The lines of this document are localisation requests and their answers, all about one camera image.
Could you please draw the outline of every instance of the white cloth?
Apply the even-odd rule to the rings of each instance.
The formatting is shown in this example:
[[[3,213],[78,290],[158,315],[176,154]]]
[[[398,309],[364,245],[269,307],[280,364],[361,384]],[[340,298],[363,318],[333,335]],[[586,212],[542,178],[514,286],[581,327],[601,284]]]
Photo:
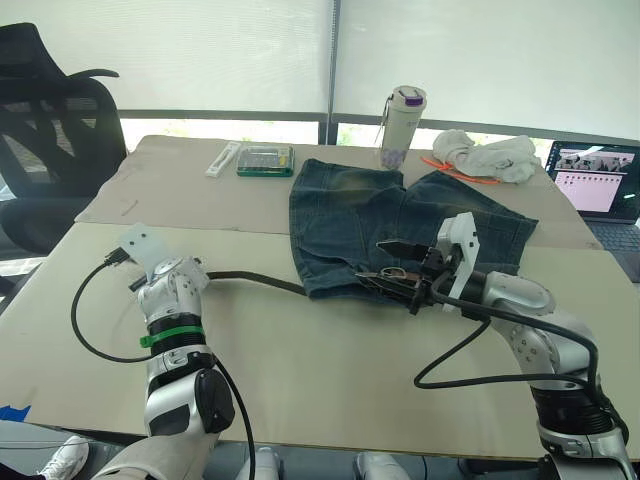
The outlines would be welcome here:
[[[535,146],[529,137],[519,137],[475,145],[462,130],[442,132],[433,142],[433,156],[454,165],[472,177],[495,177],[503,182],[522,183],[540,165]]]

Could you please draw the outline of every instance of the office chair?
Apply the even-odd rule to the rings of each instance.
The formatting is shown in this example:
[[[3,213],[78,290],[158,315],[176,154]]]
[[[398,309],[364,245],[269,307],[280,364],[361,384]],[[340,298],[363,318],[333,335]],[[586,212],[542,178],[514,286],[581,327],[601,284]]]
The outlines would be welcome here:
[[[16,196],[0,225],[18,246],[48,254],[126,156],[109,91],[65,75],[31,23],[0,27],[0,174]]]

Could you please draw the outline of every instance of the floor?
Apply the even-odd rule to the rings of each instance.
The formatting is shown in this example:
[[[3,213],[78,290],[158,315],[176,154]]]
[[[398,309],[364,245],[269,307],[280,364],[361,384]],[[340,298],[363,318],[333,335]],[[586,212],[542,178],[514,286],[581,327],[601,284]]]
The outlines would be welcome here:
[[[24,423],[0,421],[0,462],[21,473],[35,475],[48,461],[55,449],[69,437],[69,433]],[[119,446],[91,442],[89,460],[76,477],[91,478],[121,449]],[[317,448],[273,447],[285,464],[286,480],[353,480],[352,462],[356,452]],[[233,480],[247,458],[246,444],[221,443],[204,471],[204,480]],[[465,476],[461,468],[464,462],[455,458],[396,455],[412,480],[459,480],[476,478],[484,480],[533,480],[535,470],[526,472],[500,472],[487,475]]]

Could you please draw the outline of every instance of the laptop keyboard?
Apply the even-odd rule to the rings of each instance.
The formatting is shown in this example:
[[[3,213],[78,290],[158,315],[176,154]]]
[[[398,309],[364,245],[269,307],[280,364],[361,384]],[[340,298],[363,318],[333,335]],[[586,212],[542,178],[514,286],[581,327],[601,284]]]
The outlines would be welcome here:
[[[587,224],[605,250],[640,252],[640,229],[635,225]]]

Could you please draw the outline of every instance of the blue jeans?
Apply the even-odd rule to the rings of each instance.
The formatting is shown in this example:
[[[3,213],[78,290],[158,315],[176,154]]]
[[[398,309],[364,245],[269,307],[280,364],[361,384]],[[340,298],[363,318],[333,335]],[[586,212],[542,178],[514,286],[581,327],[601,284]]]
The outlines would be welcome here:
[[[441,172],[408,189],[402,173],[345,167],[309,159],[289,196],[291,250],[310,298],[382,298],[355,272],[402,267],[376,242],[402,239],[435,246],[445,218],[472,212],[480,242],[476,269],[515,274],[527,239],[538,223],[513,212]]]

